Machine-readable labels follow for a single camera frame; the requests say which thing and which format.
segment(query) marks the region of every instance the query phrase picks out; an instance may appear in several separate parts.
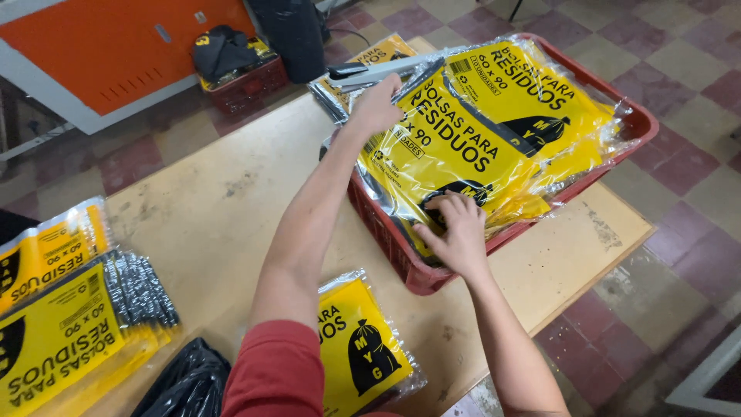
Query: person's left hand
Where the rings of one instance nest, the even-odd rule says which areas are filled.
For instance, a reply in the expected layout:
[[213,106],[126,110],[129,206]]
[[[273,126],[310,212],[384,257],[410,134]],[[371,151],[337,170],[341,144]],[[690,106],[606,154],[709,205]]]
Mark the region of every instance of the person's left hand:
[[394,123],[404,118],[404,111],[391,104],[391,97],[401,87],[402,79],[399,74],[392,73],[368,88],[355,102],[345,128],[355,130],[364,141],[390,129]]

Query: checkered tile floor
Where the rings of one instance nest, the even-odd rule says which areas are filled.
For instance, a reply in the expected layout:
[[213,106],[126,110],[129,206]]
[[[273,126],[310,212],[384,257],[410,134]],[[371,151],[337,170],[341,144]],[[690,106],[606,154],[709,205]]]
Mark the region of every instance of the checkered tile floor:
[[[741,3],[735,0],[362,0],[331,27],[375,42],[398,32],[436,47],[512,31],[545,37],[662,123],[604,183],[657,233],[535,337],[574,416],[684,415],[667,394],[741,322]],[[342,62],[365,48],[335,32]],[[226,117],[190,89],[91,137],[69,134],[20,159],[0,206],[49,218],[110,195],[304,93]],[[491,380],[447,416],[500,416]]]

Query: black plastic bag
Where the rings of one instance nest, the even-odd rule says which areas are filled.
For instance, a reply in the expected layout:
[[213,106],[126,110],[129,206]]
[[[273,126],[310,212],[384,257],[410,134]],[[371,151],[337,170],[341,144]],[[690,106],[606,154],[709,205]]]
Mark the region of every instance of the black plastic bag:
[[203,338],[185,345],[131,417],[218,417],[231,365]]

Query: barcode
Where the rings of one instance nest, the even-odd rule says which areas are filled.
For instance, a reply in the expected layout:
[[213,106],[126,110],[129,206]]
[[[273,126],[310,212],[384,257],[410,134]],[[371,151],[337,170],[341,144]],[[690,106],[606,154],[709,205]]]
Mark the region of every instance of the barcode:
[[467,73],[471,70],[471,64],[468,63],[468,58],[464,58],[460,61],[451,62],[451,70],[453,70],[453,75]]
[[98,274],[93,274],[93,276],[88,278],[87,285],[90,287],[90,295],[93,295],[96,292],[98,292],[98,288],[100,287],[100,280],[98,279]]
[[381,140],[378,136],[370,137],[370,139],[365,143],[365,146],[363,146],[363,151],[366,155],[370,155],[371,152],[373,152],[373,149],[378,148],[380,142]]

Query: red shirt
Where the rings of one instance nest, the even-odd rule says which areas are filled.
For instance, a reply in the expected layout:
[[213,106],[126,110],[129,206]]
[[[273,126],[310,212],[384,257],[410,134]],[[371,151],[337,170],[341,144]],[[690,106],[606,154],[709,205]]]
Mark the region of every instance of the red shirt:
[[316,332],[289,320],[260,323],[242,341],[224,392],[222,417],[323,417],[324,377]]

